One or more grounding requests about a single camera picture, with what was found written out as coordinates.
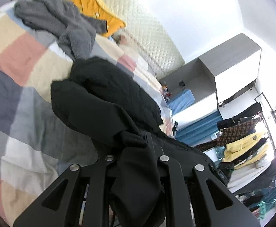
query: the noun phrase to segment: checkered blanket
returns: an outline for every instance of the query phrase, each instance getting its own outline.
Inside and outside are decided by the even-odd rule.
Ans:
[[[160,128],[171,135],[161,86],[133,52],[97,35],[91,56],[129,74],[159,105]],[[51,82],[67,78],[72,63],[53,35],[15,17],[13,3],[0,9],[0,215],[10,226],[70,164],[97,160],[90,137],[66,127],[51,108]]]

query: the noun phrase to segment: quilted headboard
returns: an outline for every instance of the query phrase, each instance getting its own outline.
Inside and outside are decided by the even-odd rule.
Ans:
[[[139,46],[139,53],[153,68],[158,79],[184,64],[177,47],[160,22],[139,0],[103,0],[127,24],[125,32]]]

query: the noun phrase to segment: gray sweater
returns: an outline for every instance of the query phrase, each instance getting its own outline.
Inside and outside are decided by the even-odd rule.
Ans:
[[[58,45],[73,60],[88,59],[96,33],[107,32],[105,20],[81,14],[67,0],[20,0],[15,4],[15,14],[25,25],[57,36]]]

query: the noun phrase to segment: brown plaid jacket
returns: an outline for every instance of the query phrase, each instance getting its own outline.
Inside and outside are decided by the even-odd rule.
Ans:
[[[253,129],[259,121],[261,121],[261,118],[251,119],[236,126],[222,129],[220,137],[210,142],[199,144],[195,148],[203,152],[216,146],[226,146],[226,143],[231,143],[245,137],[248,131]]]

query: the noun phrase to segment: metal screw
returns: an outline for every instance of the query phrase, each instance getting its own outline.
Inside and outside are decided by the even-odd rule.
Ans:
[[[200,172],[204,170],[204,166],[201,165],[201,164],[197,164],[197,165],[195,166],[195,168],[196,168],[197,171],[200,171]]]
[[[79,165],[77,165],[77,164],[72,164],[72,165],[70,166],[70,170],[73,171],[73,172],[78,171],[78,170],[79,170]]]
[[[169,161],[169,157],[167,155],[161,155],[160,160],[161,161]]]
[[[105,156],[105,160],[106,161],[113,161],[114,160],[114,156],[109,154],[109,155]]]

